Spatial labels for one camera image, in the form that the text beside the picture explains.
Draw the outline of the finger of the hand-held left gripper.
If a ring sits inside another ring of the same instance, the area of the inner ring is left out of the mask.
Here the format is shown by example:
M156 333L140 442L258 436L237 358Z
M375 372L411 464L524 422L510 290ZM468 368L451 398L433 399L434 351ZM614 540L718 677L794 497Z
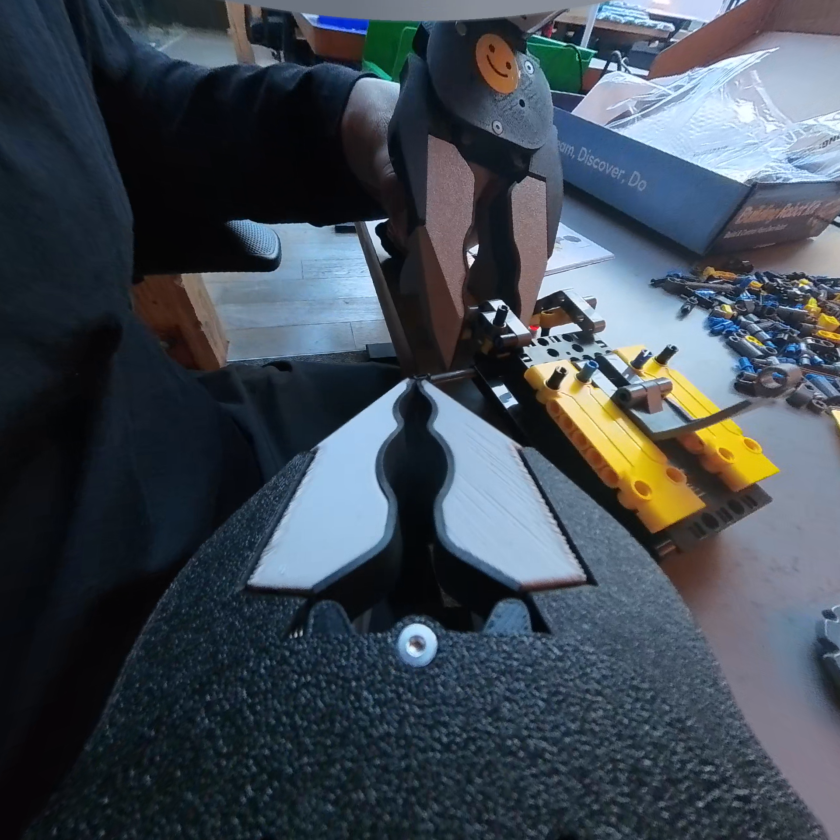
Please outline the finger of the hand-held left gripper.
M466 324L466 241L476 217L476 174L453 143L433 134L411 142L403 163L403 285L418 296L436 371L449 371Z
M500 191L490 207L491 289L530 323L550 256L547 189L527 176Z

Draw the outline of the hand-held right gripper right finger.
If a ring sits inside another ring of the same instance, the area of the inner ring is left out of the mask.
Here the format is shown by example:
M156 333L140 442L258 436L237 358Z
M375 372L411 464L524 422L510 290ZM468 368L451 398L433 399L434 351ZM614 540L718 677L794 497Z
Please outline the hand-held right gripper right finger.
M586 575L522 447L427 380L428 432L444 451L446 475L434 502L443 547L471 570L516 593L582 585Z

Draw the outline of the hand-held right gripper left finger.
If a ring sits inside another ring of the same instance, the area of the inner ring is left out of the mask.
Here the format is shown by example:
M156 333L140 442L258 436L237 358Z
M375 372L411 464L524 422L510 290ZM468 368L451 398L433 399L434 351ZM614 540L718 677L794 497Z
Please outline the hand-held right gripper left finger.
M404 427L403 380L314 449L278 524L261 550L248 588L281 595L346 595L370 568L397 570L388 555L397 501L385 452Z

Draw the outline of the yellow and black brick model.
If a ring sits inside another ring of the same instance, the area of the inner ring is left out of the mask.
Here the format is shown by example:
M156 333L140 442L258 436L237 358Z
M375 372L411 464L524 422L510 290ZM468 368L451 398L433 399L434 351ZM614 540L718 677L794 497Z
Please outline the yellow and black brick model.
M761 374L759 397L719 407L678 369L677 347L610 346L596 299L570 288L529 321L494 298L447 308L420 292L429 342L469 365L520 440L567 469L657 559L767 508L779 468L736 417L787 395L791 369Z

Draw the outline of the person's left forearm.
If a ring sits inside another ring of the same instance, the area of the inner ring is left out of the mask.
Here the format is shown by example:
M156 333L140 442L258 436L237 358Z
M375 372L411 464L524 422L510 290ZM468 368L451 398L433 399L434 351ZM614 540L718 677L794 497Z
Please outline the person's left forearm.
M187 270L186 241L231 220L330 226L387 217L344 157L341 119L366 76L334 64L207 68L103 39L93 85L133 214L134 271Z

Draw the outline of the grey desk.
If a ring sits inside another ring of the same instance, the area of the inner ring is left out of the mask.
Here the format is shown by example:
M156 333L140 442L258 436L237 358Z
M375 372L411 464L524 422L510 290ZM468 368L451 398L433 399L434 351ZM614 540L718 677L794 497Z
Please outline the grey desk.
M678 346L675 365L724 406L732 354L696 309L649 286L699 258L569 187L563 221L614 255L562 275L597 297L608 340L650 350ZM755 735L831 838L838 838L838 700L816 659L823 609L838 604L838 432L832 420L785 402L738 418L780 473L771 504L670 556L662 569L684 598Z

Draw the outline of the person's left hand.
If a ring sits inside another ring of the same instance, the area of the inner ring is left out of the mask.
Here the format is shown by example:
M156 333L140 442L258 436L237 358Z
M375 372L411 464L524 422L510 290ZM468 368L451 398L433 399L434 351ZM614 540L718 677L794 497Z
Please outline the person's left hand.
M341 119L345 160L368 196L385 211L395 238L406 231L406 198L388 145L400 92L393 81L361 77L351 89Z

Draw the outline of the open instruction booklet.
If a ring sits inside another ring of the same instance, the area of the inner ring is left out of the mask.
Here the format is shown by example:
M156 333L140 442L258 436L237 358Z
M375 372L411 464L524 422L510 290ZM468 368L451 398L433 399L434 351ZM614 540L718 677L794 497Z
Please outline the open instruction booklet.
M567 270L600 264L613 258L614 254L610 250L560 223L544 276L551 277Z

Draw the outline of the blue cardboard box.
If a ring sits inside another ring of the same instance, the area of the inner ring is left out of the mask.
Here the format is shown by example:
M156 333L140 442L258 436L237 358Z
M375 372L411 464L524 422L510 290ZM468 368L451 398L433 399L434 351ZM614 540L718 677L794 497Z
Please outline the blue cardboard box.
M808 77L838 79L839 3L744 2L665 49L640 80L776 46ZM574 116L584 97L555 98L567 185L696 254L813 238L838 218L838 182L732 181Z

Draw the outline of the clear plastic bags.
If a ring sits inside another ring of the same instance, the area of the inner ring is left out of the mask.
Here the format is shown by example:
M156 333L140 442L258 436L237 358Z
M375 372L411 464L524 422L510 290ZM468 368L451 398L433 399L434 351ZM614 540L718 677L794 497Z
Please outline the clear plastic bags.
M838 79L780 46L670 77L607 74L573 115L744 184L838 182Z

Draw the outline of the wooden workbench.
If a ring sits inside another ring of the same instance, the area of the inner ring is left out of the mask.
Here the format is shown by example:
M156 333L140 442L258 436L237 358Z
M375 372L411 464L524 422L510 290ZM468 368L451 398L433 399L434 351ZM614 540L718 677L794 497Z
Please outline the wooden workbench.
M256 48L261 47L279 62L361 66L364 32L325 25L318 15L289 12L266 4L224 2L224 7L227 31L241 63L255 64Z

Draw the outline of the wooden table leg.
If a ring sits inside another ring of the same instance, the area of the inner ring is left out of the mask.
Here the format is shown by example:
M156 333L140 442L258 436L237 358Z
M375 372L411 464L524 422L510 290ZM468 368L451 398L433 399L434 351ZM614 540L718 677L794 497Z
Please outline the wooden table leg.
M190 371L218 371L229 341L204 275L145 276L132 288L133 309L165 353Z

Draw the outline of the person's black clothed torso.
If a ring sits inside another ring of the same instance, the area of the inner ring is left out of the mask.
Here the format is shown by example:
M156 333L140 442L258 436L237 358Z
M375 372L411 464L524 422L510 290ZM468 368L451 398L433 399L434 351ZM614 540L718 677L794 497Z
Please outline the person's black clothed torso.
M2 838L45 809L183 565L402 378L165 353L93 85L121 30L107 2L2 2Z

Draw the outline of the pile of small brick parts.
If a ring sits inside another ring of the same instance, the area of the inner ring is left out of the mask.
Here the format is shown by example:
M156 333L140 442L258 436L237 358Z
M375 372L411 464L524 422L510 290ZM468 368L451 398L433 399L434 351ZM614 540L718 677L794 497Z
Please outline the pile of small brick parts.
M680 300L680 319L705 312L705 331L734 356L737 393L782 398L838 427L838 276L758 269L734 258L671 269L649 284Z

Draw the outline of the dark grey brick part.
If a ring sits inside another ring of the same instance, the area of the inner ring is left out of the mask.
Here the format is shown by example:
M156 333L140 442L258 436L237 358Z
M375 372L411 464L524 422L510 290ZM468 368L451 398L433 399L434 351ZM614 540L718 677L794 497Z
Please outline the dark grey brick part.
M839 696L839 604L821 611L815 625L815 651L827 683Z

